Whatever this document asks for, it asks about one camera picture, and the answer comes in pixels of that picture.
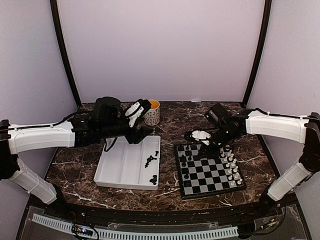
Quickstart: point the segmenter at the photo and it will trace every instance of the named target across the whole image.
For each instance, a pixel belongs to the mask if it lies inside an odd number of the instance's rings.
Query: patterned cup
[[[144,115],[144,122],[149,126],[157,125],[160,122],[160,102],[149,100],[151,108]]]

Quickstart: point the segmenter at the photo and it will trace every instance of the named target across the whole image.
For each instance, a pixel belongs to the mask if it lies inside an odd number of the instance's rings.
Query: white wall
[[[242,101],[264,0],[58,2],[82,102]]]
[[[40,124],[76,109],[61,60],[50,1],[0,1],[0,120]],[[55,149],[29,151],[21,159],[44,176]],[[29,195],[0,181],[0,238],[13,240]]]
[[[249,107],[291,115],[320,113],[320,1],[273,1]],[[303,145],[265,137],[281,173]],[[320,174],[296,191],[313,239],[320,236]]]

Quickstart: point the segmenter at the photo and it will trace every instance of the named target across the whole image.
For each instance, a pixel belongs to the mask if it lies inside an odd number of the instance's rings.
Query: black square
[[[197,145],[191,145],[190,148],[191,150],[198,150]]]
[[[199,156],[193,156],[193,161],[199,161],[200,157]]]
[[[230,186],[229,186],[229,182],[223,182],[222,183],[222,187],[223,187],[223,189],[229,189],[230,188]]]
[[[185,150],[184,146],[178,146],[177,149],[179,152],[183,152]]]
[[[203,173],[203,172],[204,172],[204,169],[202,168],[202,166],[196,166],[196,167],[195,167],[195,171],[196,171],[197,173]]]
[[[222,164],[221,159],[220,158],[216,158],[214,160],[215,164]]]
[[[185,155],[186,156],[192,156],[192,152],[187,150],[187,151],[185,151]]]
[[[221,183],[220,177],[218,177],[218,176],[213,177],[213,182],[214,182],[215,184]]]
[[[195,162],[194,161],[188,161],[187,164],[188,164],[189,168],[192,168],[192,167],[195,166]]]
[[[218,170],[218,173],[219,173],[219,176],[225,176],[227,175],[226,174],[226,171],[223,169],[223,170]]]
[[[181,168],[181,172],[182,172],[182,174],[188,174],[189,168],[187,168],[187,167]]]
[[[204,172],[204,176],[208,179],[208,178],[212,178],[212,173],[210,171],[205,171]]]
[[[206,179],[205,178],[202,178],[202,179],[199,179],[199,185],[202,186],[202,185],[207,185],[207,182],[206,182]]]
[[[216,190],[216,186],[214,184],[209,184],[207,187],[210,192]]]
[[[196,173],[190,173],[190,179],[195,180],[198,179],[198,175]]]
[[[218,170],[216,165],[210,165],[209,168],[210,168],[210,171],[217,171]]]
[[[209,162],[208,162],[208,160],[201,160],[201,164],[202,164],[202,166],[208,166]]]
[[[188,181],[183,181],[183,186],[184,186],[185,188],[191,187],[191,181],[190,181],[190,180],[188,180]]]
[[[181,157],[179,157],[179,161],[180,161],[180,163],[186,162],[187,158],[185,156],[181,156]]]
[[[193,186],[192,187],[192,191],[194,194],[198,194],[201,192],[200,187],[199,186]]]

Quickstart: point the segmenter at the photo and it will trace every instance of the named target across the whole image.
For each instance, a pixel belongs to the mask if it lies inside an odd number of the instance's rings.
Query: marble table
[[[182,200],[174,144],[186,143],[185,131],[211,128],[204,113],[214,102],[161,102],[160,123],[154,135],[161,136],[159,189],[128,190],[97,186],[94,175],[104,143],[82,148],[59,148],[48,170],[46,180],[61,187],[69,203],[84,206],[132,211],[191,211],[237,206],[257,202],[264,189],[276,179],[260,141],[245,135],[233,143],[234,153],[247,185],[246,190]],[[239,103],[222,102],[232,113]],[[92,110],[94,104],[84,104],[82,110]]]

